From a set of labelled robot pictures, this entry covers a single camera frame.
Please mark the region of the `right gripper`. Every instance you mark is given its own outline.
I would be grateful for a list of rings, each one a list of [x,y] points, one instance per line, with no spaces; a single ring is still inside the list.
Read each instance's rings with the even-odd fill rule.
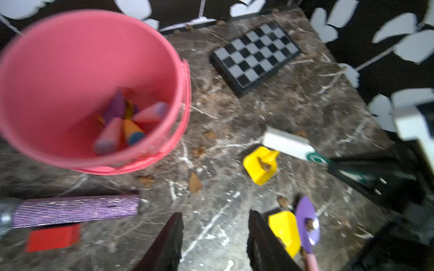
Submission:
[[[327,171],[374,204],[398,213],[434,198],[434,174],[415,142],[333,158]]]

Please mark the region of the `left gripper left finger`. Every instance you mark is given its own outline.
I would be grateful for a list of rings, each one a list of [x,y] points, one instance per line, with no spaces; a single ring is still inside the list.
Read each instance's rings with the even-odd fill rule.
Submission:
[[[133,271],[177,271],[182,258],[183,214],[175,212]]]

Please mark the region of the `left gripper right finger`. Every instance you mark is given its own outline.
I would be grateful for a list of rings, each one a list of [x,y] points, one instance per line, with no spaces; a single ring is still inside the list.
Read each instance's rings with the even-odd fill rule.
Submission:
[[[249,211],[247,255],[254,271],[299,271],[301,268],[287,254],[262,215]]]

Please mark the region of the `purple pointed trowel pink handle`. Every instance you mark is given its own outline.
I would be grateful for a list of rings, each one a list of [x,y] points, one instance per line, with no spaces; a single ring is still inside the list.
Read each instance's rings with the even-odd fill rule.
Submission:
[[[98,117],[98,121],[103,125],[108,125],[113,118],[131,119],[139,111],[139,107],[133,104],[125,95],[128,89],[120,88],[116,91],[106,111]]]

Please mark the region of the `purple square shovel pink handle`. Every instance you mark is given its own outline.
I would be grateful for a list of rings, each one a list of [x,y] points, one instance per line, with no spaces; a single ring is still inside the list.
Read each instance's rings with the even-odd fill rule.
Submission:
[[[139,111],[128,100],[116,100],[102,116],[98,117],[104,129],[93,144],[94,153],[98,156],[117,152],[122,147],[122,141],[127,146],[135,145],[146,137],[140,124],[157,123],[166,115],[168,105],[156,102]]]

